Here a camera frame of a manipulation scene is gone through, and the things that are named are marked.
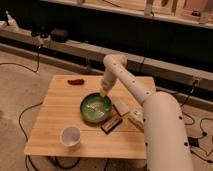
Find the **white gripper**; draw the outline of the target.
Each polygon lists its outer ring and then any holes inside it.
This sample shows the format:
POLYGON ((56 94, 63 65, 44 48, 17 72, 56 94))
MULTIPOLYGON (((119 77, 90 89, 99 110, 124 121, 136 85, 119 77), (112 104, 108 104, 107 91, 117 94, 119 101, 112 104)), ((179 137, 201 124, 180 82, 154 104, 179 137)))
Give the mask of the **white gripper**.
POLYGON ((107 96, 107 92, 105 91, 110 91, 113 86, 116 83, 116 78, 114 76, 104 76, 103 79, 101 80, 101 87, 104 91, 100 91, 100 96, 105 97, 107 96))

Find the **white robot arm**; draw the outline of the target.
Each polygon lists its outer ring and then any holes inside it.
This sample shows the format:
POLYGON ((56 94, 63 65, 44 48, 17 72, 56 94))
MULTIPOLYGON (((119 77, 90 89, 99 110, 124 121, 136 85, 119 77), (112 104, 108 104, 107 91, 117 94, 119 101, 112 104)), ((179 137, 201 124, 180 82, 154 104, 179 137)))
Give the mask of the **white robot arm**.
POLYGON ((103 59, 101 94, 107 95, 117 80, 143 107, 147 171, 194 171, 181 107, 174 96, 152 91, 127 69, 124 55, 103 59))

